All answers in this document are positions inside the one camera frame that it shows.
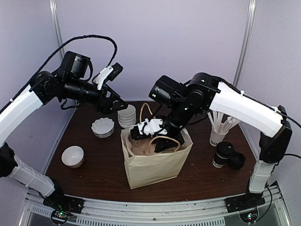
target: paper bag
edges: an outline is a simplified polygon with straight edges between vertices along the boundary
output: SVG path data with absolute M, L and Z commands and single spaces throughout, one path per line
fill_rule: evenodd
M 151 185 L 178 176 L 192 147 L 192 140 L 186 129 L 181 131 L 185 143 L 176 152 L 135 155 L 131 150 L 130 129 L 121 131 L 122 151 L 127 180 L 130 188 Z

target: rope handle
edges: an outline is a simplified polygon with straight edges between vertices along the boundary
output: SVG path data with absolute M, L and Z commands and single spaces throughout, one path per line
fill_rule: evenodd
M 148 103 L 143 103 L 143 105 L 140 109 L 140 116 L 139 116 L 139 121 L 140 122 L 142 122 L 142 112 L 143 112 L 144 106 L 147 106 L 147 108 L 149 109 L 150 115 L 152 115 L 151 108 L 150 108 L 149 104 Z
M 173 138 L 170 138 L 170 137 L 165 137 L 165 136 L 157 136 L 157 137 L 154 137 L 152 140 L 150 140 L 149 146 L 150 146 L 150 145 L 152 144 L 152 142 L 153 142 L 155 139 L 157 139 L 157 138 L 169 139 L 169 140 L 172 140 L 172 141 L 176 142 L 178 146 L 177 146 L 177 148 L 174 150 L 174 153 L 175 153 L 176 151 L 178 151 L 179 148 L 180 148 L 180 146 L 181 146 L 181 144 L 180 144 L 179 141 L 177 141 L 177 140 L 175 140 L 175 139 L 173 139 Z

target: black lid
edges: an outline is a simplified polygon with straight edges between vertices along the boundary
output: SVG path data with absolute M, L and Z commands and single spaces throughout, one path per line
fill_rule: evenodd
M 229 159 L 228 164 L 235 170 L 241 169 L 246 162 L 244 154 L 240 152 L 234 152 L 234 155 Z
M 226 141 L 220 142 L 216 146 L 216 152 L 222 158 L 230 158 L 234 154 L 233 144 L 231 144 L 230 142 L 226 142 Z

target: table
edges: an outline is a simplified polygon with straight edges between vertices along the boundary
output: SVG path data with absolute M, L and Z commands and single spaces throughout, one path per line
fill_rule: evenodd
M 142 103 L 129 102 L 137 112 Z M 153 110 L 158 107 L 155 102 L 148 103 Z M 161 109 L 159 114 L 165 115 L 168 111 Z M 147 110 L 143 116 L 149 116 Z M 53 156 L 47 176 L 55 178 L 66 194 L 121 202 L 174 202 L 246 192 L 255 158 L 239 126 L 228 133 L 225 141 L 245 155 L 246 163 L 242 169 L 233 170 L 229 166 L 218 169 L 212 165 L 215 148 L 209 144 L 211 124 L 204 120 L 187 127 L 194 145 L 177 178 L 131 190 L 124 169 L 117 113 L 106 116 L 115 121 L 115 131 L 104 139 L 97 138 L 91 130 L 91 124 L 101 117 L 104 116 L 95 112 L 93 106 L 78 108 Z M 61 161 L 63 151 L 72 145 L 82 147 L 85 152 L 85 162 L 78 169 L 70 169 Z

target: robotic hand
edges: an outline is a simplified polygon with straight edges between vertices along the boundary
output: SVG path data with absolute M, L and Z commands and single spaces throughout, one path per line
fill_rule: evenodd
M 261 131 L 260 157 L 249 180 L 246 194 L 226 200 L 228 212 L 245 210 L 264 204 L 262 192 L 275 164 L 282 160 L 292 130 L 285 108 L 271 107 L 244 94 L 220 77 L 196 74 L 189 84 L 162 76 L 149 97 L 171 111 L 166 117 L 146 119 L 131 130 L 132 139 L 156 135 L 172 137 L 183 144 L 180 131 L 193 115 L 212 110 L 246 122 Z M 175 142 L 157 139 L 156 152 L 176 146 Z
M 95 84 L 88 80 L 81 80 L 87 67 L 92 72 L 90 58 L 67 52 L 60 67 L 52 73 L 43 71 L 29 81 L 19 96 L 6 106 L 0 114 L 0 177 L 9 177 L 17 180 L 39 192 L 44 198 L 44 204 L 55 210 L 80 213 L 83 200 L 65 196 L 59 184 L 26 165 L 5 142 L 8 136 L 31 113 L 46 105 L 51 99 L 57 97 L 62 109 L 78 107 L 83 103 L 91 103 L 95 110 L 103 114 L 127 108 L 127 104 L 105 83 L 114 80 L 122 71 L 122 66 L 116 63 L 108 66 L 109 71 L 102 70 L 96 77 Z M 64 107 L 67 99 L 78 102 L 76 106 Z

